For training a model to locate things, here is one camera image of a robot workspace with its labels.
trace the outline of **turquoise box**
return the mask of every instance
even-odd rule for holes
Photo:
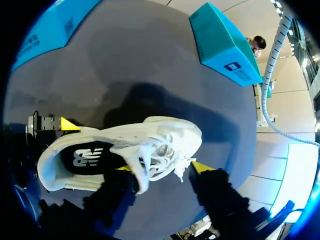
[[[189,20],[203,65],[242,87],[262,82],[246,37],[220,10],[207,2]]]
[[[11,70],[40,54],[64,47],[79,23],[100,1],[55,1],[27,34]]]

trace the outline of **dark hair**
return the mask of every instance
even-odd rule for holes
[[[255,36],[254,40],[260,49],[265,49],[267,46],[266,40],[262,36]]]

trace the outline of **round table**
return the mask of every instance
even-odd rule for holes
[[[12,73],[6,123],[26,124],[34,110],[96,128],[171,116],[195,123],[203,143],[197,161],[223,168],[238,188],[253,169],[256,108],[251,86],[240,87],[200,64],[188,16],[148,1],[102,1],[68,45],[30,60]],[[121,228],[122,240],[153,240],[189,227],[206,215],[184,173],[151,182]],[[208,191],[214,191],[208,185]],[[47,193],[81,206],[90,192]]]

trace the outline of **black foam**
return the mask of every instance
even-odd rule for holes
[[[121,156],[109,151],[112,146],[101,141],[75,144],[62,150],[60,157],[64,167],[73,174],[103,174],[105,169],[118,169],[127,165]]]

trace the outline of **person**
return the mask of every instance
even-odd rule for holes
[[[255,58],[259,58],[262,50],[267,46],[266,40],[262,36],[255,36],[254,38],[246,37],[246,39],[250,44]]]

